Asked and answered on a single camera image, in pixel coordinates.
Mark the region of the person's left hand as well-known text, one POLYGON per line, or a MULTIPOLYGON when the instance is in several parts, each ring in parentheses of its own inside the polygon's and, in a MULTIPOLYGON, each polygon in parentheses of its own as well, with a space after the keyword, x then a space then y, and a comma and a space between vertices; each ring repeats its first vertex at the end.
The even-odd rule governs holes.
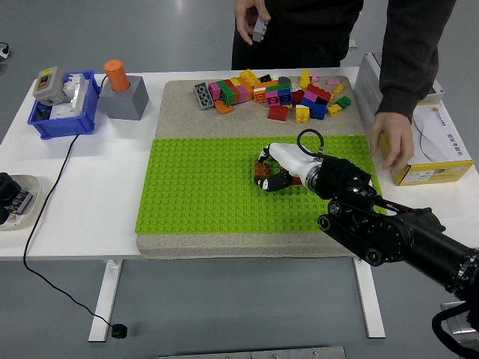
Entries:
POLYGON ((379 112, 375 115, 370 134, 370 152, 376 155, 382 136, 389 140, 389 152, 382 164, 391 174, 403 170, 414 156, 414 143, 409 118, 395 112, 379 112))

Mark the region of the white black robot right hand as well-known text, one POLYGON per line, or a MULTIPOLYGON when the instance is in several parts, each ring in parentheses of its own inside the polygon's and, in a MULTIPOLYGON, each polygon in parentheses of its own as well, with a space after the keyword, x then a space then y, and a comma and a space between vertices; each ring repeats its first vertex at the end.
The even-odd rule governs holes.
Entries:
POLYGON ((261 151, 257 163, 265 164, 267 159, 273 159, 283 169, 268 178, 254 176, 254 182, 264 191, 273 192, 293 185, 299 178, 307 190, 314 192, 314 184, 319 174, 321 163, 299 148, 297 144, 271 143, 261 151))

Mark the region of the person's right hand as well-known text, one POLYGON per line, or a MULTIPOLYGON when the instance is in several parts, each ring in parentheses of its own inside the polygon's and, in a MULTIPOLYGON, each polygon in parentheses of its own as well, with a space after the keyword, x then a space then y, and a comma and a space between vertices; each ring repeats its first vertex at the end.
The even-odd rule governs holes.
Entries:
POLYGON ((254 18, 248 19, 248 10, 255 7, 257 16, 263 21, 271 20, 269 11, 266 9, 264 0, 236 0, 234 4, 234 16, 236 20, 236 28, 241 38, 248 44, 252 45, 252 34, 256 20, 254 18))

